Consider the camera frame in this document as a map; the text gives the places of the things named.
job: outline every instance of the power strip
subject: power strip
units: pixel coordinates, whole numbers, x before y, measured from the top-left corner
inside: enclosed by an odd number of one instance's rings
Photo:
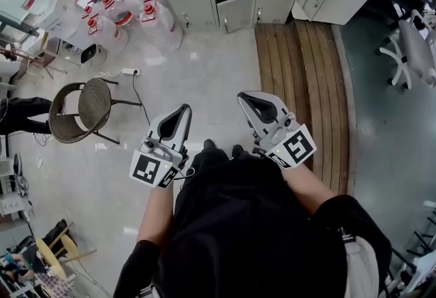
[[[139,69],[123,68],[123,69],[121,70],[121,72],[122,72],[124,75],[130,75],[130,76],[133,76],[135,71],[137,71],[136,74],[135,74],[135,76],[139,76],[139,75],[142,74],[142,71],[139,70]]]

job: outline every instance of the black shoe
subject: black shoe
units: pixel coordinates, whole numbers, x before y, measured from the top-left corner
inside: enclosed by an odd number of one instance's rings
[[[213,142],[212,139],[206,139],[203,143],[203,148],[204,149],[216,149],[217,146],[216,144]]]
[[[239,144],[235,145],[232,149],[232,158],[237,158],[244,152],[244,148]]]

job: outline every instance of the white tile floor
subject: white tile floor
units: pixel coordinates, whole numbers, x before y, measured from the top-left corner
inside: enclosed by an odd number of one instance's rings
[[[56,66],[68,74],[53,72],[55,78],[51,80],[41,72],[44,78],[35,84],[21,82],[14,96],[52,100],[67,83],[85,82],[100,72],[138,68],[142,75],[136,79],[136,88],[150,119],[176,104],[188,103],[192,107],[186,144],[190,161],[206,138],[212,138],[227,153],[237,143],[252,148],[251,130],[238,107],[236,94],[260,90],[253,29],[229,35],[219,31],[191,34],[171,54],[161,54],[146,45],[137,26],[130,27],[129,32],[129,44],[118,58],[109,57],[98,69],[78,69],[57,61]],[[122,74],[116,80],[119,85],[111,87],[113,97],[136,101],[131,77]],[[76,100],[68,98],[68,113],[76,112]],[[30,223],[35,235],[44,236],[61,218],[74,222],[73,235],[81,240],[79,248],[97,249],[82,263],[109,293],[113,293],[121,267],[134,247],[149,196],[148,187],[127,176],[133,151],[147,128],[141,107],[117,104],[101,132],[119,139],[119,146],[96,136],[72,145],[50,140],[45,147],[39,146],[31,134],[10,138],[11,153],[21,154],[23,171],[29,180],[35,211]],[[91,297],[104,297],[92,284],[82,281]]]

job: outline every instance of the wooden slat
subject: wooden slat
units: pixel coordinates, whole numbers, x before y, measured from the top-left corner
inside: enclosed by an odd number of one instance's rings
[[[260,69],[260,84],[263,92],[274,94],[273,74],[271,72],[270,53],[266,40],[265,26],[257,24],[254,28]]]
[[[349,164],[349,127],[348,127],[348,107],[347,96],[345,94],[345,85],[341,62],[334,41],[333,32],[330,26],[325,27],[328,36],[328,49],[332,57],[334,75],[336,77],[336,88],[339,103],[339,118],[341,120],[341,173],[339,178],[339,194],[347,194],[348,185],[348,164]]]
[[[330,116],[332,119],[332,182],[330,189],[335,195],[339,193],[339,180],[341,173],[341,119],[339,116],[339,99],[337,93],[336,76],[334,74],[332,57],[328,47],[329,39],[324,23],[315,23],[315,28],[320,41],[320,48],[326,70],[328,97],[330,99]]]
[[[285,27],[287,49],[289,50],[292,76],[294,77],[294,94],[296,102],[296,117],[299,124],[306,124],[311,132],[312,123],[309,118],[309,92],[307,90],[306,72],[302,60],[300,41],[295,23]]]
[[[285,89],[285,103],[293,113],[296,112],[294,77],[292,76],[291,60],[287,48],[285,27],[277,24],[274,26],[279,46],[281,71],[283,74],[283,87]]]
[[[275,29],[273,24],[265,24],[266,40],[270,51],[270,62],[272,72],[272,85],[274,94],[285,102],[285,88],[283,86],[283,74],[281,72],[281,62],[279,54],[279,45],[275,37]]]
[[[296,21],[298,38],[300,40],[302,58],[305,63],[307,86],[309,90],[309,103],[311,107],[312,138],[317,146],[317,151],[313,154],[313,173],[322,179],[323,161],[323,138],[322,138],[322,113],[320,103],[320,93],[318,80],[313,60],[311,43],[307,33],[306,22]]]
[[[315,29],[315,23],[306,23],[307,34],[311,43],[313,60],[320,92],[322,117],[322,181],[329,188],[332,182],[332,119],[330,116],[330,98],[328,95],[326,69],[320,48],[320,41]]]

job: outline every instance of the wicker chair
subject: wicker chair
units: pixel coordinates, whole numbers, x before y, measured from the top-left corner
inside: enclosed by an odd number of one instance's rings
[[[75,143],[87,137],[89,134],[95,134],[115,144],[120,143],[117,140],[100,134],[98,131],[102,129],[108,121],[112,105],[121,103],[141,106],[141,103],[113,100],[106,83],[118,84],[117,82],[103,78],[92,78],[87,83],[70,83],[56,94],[50,107],[50,112],[48,113],[48,124],[53,136],[59,142],[66,144]],[[81,91],[78,113],[62,114],[61,111],[65,98],[75,91]],[[87,131],[84,131],[78,125],[76,117],[80,118],[83,126],[88,129]]]

